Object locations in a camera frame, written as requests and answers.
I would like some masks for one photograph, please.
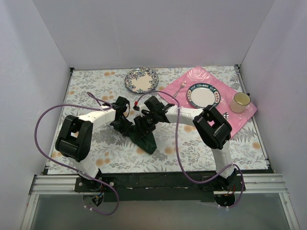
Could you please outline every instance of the decorative plate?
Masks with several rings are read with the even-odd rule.
[[[208,105],[217,106],[220,103],[220,92],[212,85],[196,83],[187,92],[188,102],[195,108],[205,108]]]
[[[125,77],[127,88],[136,93],[145,93],[154,90],[158,82],[158,74],[149,68],[133,69]]]

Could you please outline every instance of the white backdrop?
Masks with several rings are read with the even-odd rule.
[[[34,0],[69,67],[240,64],[274,0]]]
[[[0,229],[20,228],[34,174],[46,159],[34,145],[38,116],[63,102],[69,68],[32,0],[0,0]],[[39,129],[49,152],[59,110]]]
[[[275,1],[242,63],[270,163],[283,173],[302,230],[307,229],[306,41],[307,2]]]

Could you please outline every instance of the leaf pattern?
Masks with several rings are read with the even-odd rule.
[[[190,69],[154,69],[159,76],[157,89],[165,88]],[[205,69],[225,84],[239,92],[242,91],[234,67],[205,67]],[[74,71],[65,103],[98,107],[96,101],[87,96],[86,92],[90,91],[102,100],[114,102],[118,96],[122,96],[133,104],[139,95],[132,93],[125,86],[124,79],[129,71],[130,69]],[[150,96],[144,96],[140,105]],[[86,109],[65,107],[61,119],[63,121],[70,114],[83,115],[88,112],[90,111]],[[139,112],[131,109],[128,119],[132,121],[138,114]],[[103,173],[178,172],[180,167],[175,151],[175,126],[175,124],[167,123],[157,124],[153,132],[157,150],[149,155],[133,144],[129,138],[115,131],[113,127],[105,125],[93,132],[90,157],[93,162],[102,159],[103,164],[99,168]],[[233,162],[242,169],[267,169],[255,130],[252,120],[249,120],[230,140]],[[179,125],[178,133],[179,154],[185,170],[214,170],[215,164],[211,149],[203,143],[198,132],[185,125]],[[57,154],[55,149],[53,149],[52,157],[73,166],[69,159]],[[75,172],[50,162],[48,174],[68,173]]]

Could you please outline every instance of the glass panel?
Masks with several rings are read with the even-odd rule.
[[[102,203],[110,211],[114,203]],[[40,195],[32,230],[288,230],[278,194],[243,194],[230,209],[199,201],[122,201],[112,216],[85,209],[81,195]]]

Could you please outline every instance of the mug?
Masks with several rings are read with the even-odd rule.
[[[243,112],[250,103],[249,96],[250,96],[249,93],[247,94],[243,92],[236,93],[229,105],[230,109],[235,113]]]

